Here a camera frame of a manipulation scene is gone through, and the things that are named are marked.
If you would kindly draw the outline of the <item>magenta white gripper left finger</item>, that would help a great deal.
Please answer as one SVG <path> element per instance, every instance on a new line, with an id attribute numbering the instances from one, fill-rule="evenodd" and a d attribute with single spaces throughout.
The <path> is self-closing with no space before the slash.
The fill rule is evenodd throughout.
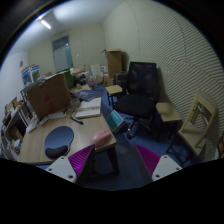
<path id="1" fill-rule="evenodd" d="M 95 146 L 87 146 L 69 157 L 60 156 L 46 171 L 72 183 L 80 183 L 90 171 Z"/>

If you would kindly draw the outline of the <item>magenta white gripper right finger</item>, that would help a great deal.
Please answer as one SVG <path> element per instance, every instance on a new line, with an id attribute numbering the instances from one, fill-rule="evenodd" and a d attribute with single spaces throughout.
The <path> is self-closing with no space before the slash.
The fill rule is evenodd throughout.
<path id="1" fill-rule="evenodd" d="M 153 181 L 157 181 L 182 169 L 182 167 L 168 155 L 159 156 L 141 145 L 137 145 L 136 148 L 144 167 Z"/>

